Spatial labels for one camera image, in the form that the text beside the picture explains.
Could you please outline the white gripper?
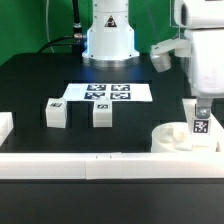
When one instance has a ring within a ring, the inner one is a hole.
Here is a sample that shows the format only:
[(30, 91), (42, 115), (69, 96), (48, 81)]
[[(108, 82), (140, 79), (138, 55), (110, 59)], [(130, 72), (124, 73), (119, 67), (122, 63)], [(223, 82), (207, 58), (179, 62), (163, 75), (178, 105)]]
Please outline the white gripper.
[(188, 79), (192, 94), (197, 97), (195, 115), (208, 119), (212, 98), (224, 98), (224, 30), (188, 30), (191, 41)]

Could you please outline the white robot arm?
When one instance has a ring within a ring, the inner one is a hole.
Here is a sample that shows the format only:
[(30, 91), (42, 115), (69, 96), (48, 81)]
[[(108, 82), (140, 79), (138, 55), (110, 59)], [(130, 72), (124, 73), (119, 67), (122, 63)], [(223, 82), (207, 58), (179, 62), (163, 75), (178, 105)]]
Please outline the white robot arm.
[[(83, 61), (102, 67), (121, 66), (139, 57), (134, 30), (128, 22), (129, 0), (93, 0), (93, 23), (87, 31)], [(174, 21), (179, 36), (151, 47), (154, 68), (171, 68), (169, 53), (182, 62), (195, 116), (210, 117), (212, 101), (224, 98), (224, 0), (174, 0)]]

